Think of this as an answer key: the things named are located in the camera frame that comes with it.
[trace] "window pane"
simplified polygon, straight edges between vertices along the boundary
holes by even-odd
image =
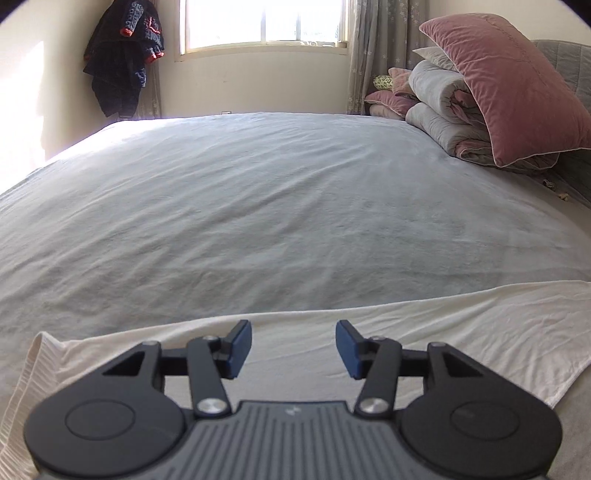
[[[297,1],[267,0],[265,26],[267,40],[295,40]]]
[[[189,48],[260,42],[262,0],[189,0]]]
[[[337,42],[341,0],[299,0],[300,39]]]

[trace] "curtain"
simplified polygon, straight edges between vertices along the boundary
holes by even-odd
[[[354,8],[347,113],[362,115],[376,75],[418,63],[413,50],[426,44],[418,28],[427,17],[427,0],[355,0]]]
[[[150,0],[158,8],[158,0]],[[160,76],[158,64],[162,60],[156,60],[146,65],[146,86],[139,94],[138,108],[132,120],[153,120],[162,118],[160,102]]]

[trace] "white garment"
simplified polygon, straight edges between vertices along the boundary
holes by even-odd
[[[35,475],[22,426],[37,402],[145,340],[178,348],[195,336],[223,336],[245,317],[254,327],[252,350],[240,377],[225,382],[234,405],[241,399],[351,403],[361,383],[347,376],[335,347],[335,324],[349,319],[364,336],[389,336],[408,348],[450,343],[555,406],[591,363],[589,312],[591,283],[557,281],[356,309],[231,315],[67,342],[42,332],[0,425],[0,478]],[[189,405],[186,380],[167,379],[166,392]],[[398,406],[418,394],[416,379],[400,381]]]

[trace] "beige wall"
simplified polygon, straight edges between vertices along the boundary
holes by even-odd
[[[513,23],[526,37],[591,45],[591,29],[560,0],[429,0],[429,17],[490,12]]]
[[[167,41],[167,54],[159,60],[165,116],[222,111],[345,113],[347,55],[262,52],[175,62],[175,1],[158,4]]]
[[[0,192],[104,126],[82,72],[110,0],[28,0],[0,25]]]

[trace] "bed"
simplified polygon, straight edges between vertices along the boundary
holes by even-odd
[[[85,338],[591,281],[591,209],[576,193],[565,202],[374,117],[111,125],[2,194],[0,232],[2,409],[39,330]],[[578,478],[589,398],[584,374],[558,406],[569,444],[558,479]]]

